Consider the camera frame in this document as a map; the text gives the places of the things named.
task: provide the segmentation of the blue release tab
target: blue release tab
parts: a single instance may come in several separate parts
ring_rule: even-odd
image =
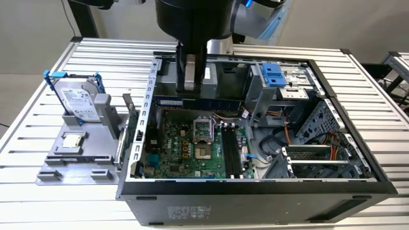
[[[275,63],[262,63],[260,72],[268,87],[283,87],[286,85],[279,66]]]
[[[65,77],[67,77],[67,73],[66,72],[53,72],[50,74],[50,77],[51,78],[65,78]]]
[[[245,156],[249,157],[249,158],[258,158],[256,155],[249,154],[249,153],[246,153]]]
[[[158,154],[147,154],[147,166],[158,169]]]

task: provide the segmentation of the wire bundle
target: wire bundle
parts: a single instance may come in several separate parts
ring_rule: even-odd
[[[339,139],[338,139],[338,135],[332,131],[327,131],[326,133],[320,133],[315,137],[310,138],[303,144],[307,145],[307,144],[314,143],[316,141],[316,139],[323,135],[326,135],[326,136],[324,136],[324,139],[323,139],[320,145],[326,145],[327,141],[331,139],[331,141],[330,141],[330,161],[334,161],[334,160],[336,160],[336,154],[338,154],[338,151],[339,151],[339,146],[335,146],[332,143],[339,142]]]

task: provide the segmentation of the black cable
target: black cable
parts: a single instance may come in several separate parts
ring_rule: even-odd
[[[74,36],[75,36],[75,31],[74,31],[74,28],[71,27],[71,24],[70,24],[70,21],[69,21],[67,15],[66,15],[66,10],[65,10],[63,0],[59,0],[59,1],[61,1],[61,4],[62,4],[63,14],[65,14],[65,18],[66,18],[66,21],[67,21],[69,27],[70,27],[70,29],[71,29],[71,33],[73,33],[73,34],[74,34]]]
[[[268,164],[268,162],[263,162],[262,160],[259,160],[258,158],[251,158],[251,159],[255,159],[258,160],[262,164]]]
[[[310,138],[303,144],[304,145],[308,145],[311,144],[320,136],[328,134],[327,132],[326,133],[320,133],[319,135],[314,136],[312,138]]]
[[[0,126],[3,126],[3,127],[6,127],[6,128],[9,128],[9,126],[7,126],[7,125],[5,125],[5,124],[2,124],[2,123],[0,123]]]
[[[286,127],[286,129],[287,129],[287,130],[291,130],[291,129],[294,129],[294,127],[292,127],[292,126]],[[264,155],[267,155],[267,156],[276,156],[276,153],[275,153],[275,152],[266,152],[266,151],[262,149],[262,144],[263,144],[263,142],[266,142],[268,139],[272,139],[272,141],[274,141],[280,147],[286,146],[286,143],[283,143],[283,142],[275,137],[275,135],[276,135],[279,132],[282,132],[282,131],[283,131],[283,127],[279,127],[279,128],[272,129],[271,134],[270,134],[270,135],[266,135],[266,136],[260,139],[260,141],[258,142],[258,150],[259,150],[259,152],[260,152],[262,154],[264,154]]]

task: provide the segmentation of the metal worktable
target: metal worktable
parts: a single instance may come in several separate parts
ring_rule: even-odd
[[[110,104],[117,106],[118,112],[125,113],[122,93],[130,93],[135,106],[141,105],[151,52],[173,49],[171,43],[86,38],[69,44],[51,71],[74,74],[93,74],[98,71],[106,93],[111,95]],[[336,49],[250,45],[235,45],[234,54],[315,60],[399,193],[398,197],[387,199],[335,224],[307,227],[335,230],[409,229],[409,121],[354,57]],[[114,200],[115,185],[37,186],[33,183],[62,125],[61,114],[58,100],[42,82],[0,141],[0,223],[9,223],[0,228],[138,227],[125,202]],[[197,226],[198,229],[304,227]]]

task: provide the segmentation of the cable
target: cable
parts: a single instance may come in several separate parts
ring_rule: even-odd
[[[234,119],[238,119],[238,117],[222,117],[219,116],[217,113],[213,113],[215,117],[218,117],[219,119],[222,120],[234,120]]]
[[[264,154],[264,155],[267,155],[267,156],[275,156],[275,155],[276,155],[275,152],[266,152],[266,151],[262,149],[262,144],[263,144],[263,142],[266,142],[268,139],[272,139],[272,141],[274,141],[280,147],[283,147],[283,146],[287,145],[287,144],[283,143],[280,140],[278,140],[278,138],[275,137],[275,135],[276,135],[279,132],[282,132],[282,131],[283,131],[283,127],[279,127],[279,128],[272,129],[272,130],[271,130],[271,134],[270,134],[270,135],[266,135],[266,136],[260,139],[260,141],[258,142],[256,147],[258,147],[258,150],[259,150],[259,152],[260,152],[262,154]]]
[[[268,164],[268,162],[263,162],[262,160],[259,160],[258,158],[251,158],[254,160],[258,160],[262,164]]]
[[[304,145],[311,144],[311,142],[312,142],[315,139],[318,139],[320,136],[323,136],[323,135],[327,135],[327,132],[326,132],[326,133],[320,133],[319,135],[314,136],[314,137],[310,138],[303,144],[304,144]]]
[[[287,123],[287,116],[286,116],[286,119],[284,119],[284,122],[283,122],[283,133],[284,133],[286,144],[290,145],[291,141],[290,141],[288,135],[287,135],[286,123]]]
[[[71,24],[70,24],[70,21],[69,21],[67,15],[66,15],[66,10],[65,10],[63,0],[59,0],[59,1],[61,1],[61,4],[62,4],[63,14],[65,14],[65,18],[66,18],[66,21],[67,21],[67,24],[69,24],[69,27],[70,27],[71,33],[73,33],[73,35],[75,36],[75,31],[74,31],[74,28],[71,27]]]
[[[7,125],[5,125],[5,124],[2,124],[2,123],[0,123],[0,126],[3,126],[3,127],[6,127],[6,128],[9,128],[9,126],[7,126]]]

